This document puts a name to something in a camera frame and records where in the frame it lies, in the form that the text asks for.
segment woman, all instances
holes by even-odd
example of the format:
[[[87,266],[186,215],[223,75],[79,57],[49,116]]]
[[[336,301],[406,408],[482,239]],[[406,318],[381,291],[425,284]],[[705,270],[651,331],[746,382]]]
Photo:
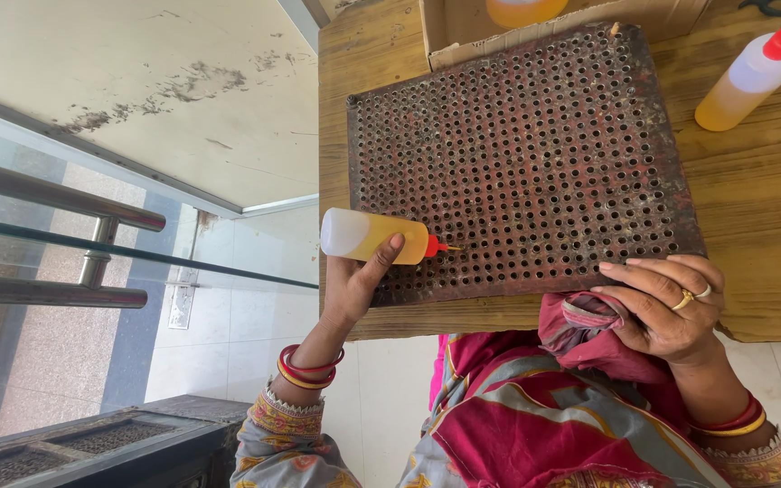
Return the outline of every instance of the woman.
[[[360,486],[320,432],[320,391],[403,244],[389,237],[363,267],[327,259],[324,312],[250,409],[232,486]],[[534,331],[452,334],[440,351],[441,389],[397,486],[781,486],[781,435],[712,331],[725,306],[722,273],[697,256],[600,268],[627,286],[592,291],[638,320],[612,333],[628,353],[664,366],[667,381],[562,368]]]

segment sleeve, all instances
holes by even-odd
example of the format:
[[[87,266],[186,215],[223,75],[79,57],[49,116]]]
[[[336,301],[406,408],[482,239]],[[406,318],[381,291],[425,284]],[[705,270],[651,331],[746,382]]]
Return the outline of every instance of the sleeve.
[[[781,432],[767,446],[739,454],[704,449],[713,467],[738,488],[773,486],[781,488]]]
[[[324,399],[310,407],[288,405],[268,381],[237,434],[231,487],[360,488],[336,443],[321,433],[324,406]]]

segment plastic squeeze bottle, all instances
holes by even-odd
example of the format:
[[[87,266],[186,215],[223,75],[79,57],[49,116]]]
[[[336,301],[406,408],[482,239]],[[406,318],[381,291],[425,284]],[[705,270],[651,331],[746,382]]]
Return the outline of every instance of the plastic squeeze bottle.
[[[562,12],[569,0],[487,0],[487,13],[500,27],[544,22]]]
[[[781,85],[781,29],[746,45],[695,109],[695,121],[714,131],[735,127]]]
[[[421,222],[343,208],[328,208],[325,212],[321,220],[321,250],[328,256],[369,261],[376,248],[397,232],[405,236],[405,244],[394,264],[418,264],[438,251],[460,250],[440,244]]]

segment yellow oil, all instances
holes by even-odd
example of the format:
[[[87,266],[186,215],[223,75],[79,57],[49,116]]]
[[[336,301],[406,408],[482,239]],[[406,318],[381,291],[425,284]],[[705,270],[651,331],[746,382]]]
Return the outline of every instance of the yellow oil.
[[[391,235],[397,232],[405,236],[403,251],[393,261],[394,264],[418,264],[423,260],[427,250],[429,232],[420,222],[398,219],[396,217],[376,216],[367,214],[370,218],[370,230],[360,244],[346,258],[359,261],[369,261],[372,253]]]
[[[728,130],[741,123],[772,93],[773,90],[764,93],[743,91],[731,83],[726,71],[695,109],[695,121],[707,130]]]
[[[538,0],[531,4],[505,4],[501,0],[487,0],[487,13],[493,22],[505,28],[518,28],[531,23],[545,22],[559,15],[569,0]]]

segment rusty metal plate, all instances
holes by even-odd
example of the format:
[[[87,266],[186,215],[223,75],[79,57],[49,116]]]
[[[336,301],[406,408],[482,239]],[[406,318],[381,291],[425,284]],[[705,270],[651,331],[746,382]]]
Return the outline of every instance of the rusty metal plate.
[[[599,23],[350,96],[352,209],[462,247],[372,305],[580,290],[601,260],[705,253],[643,33]]]

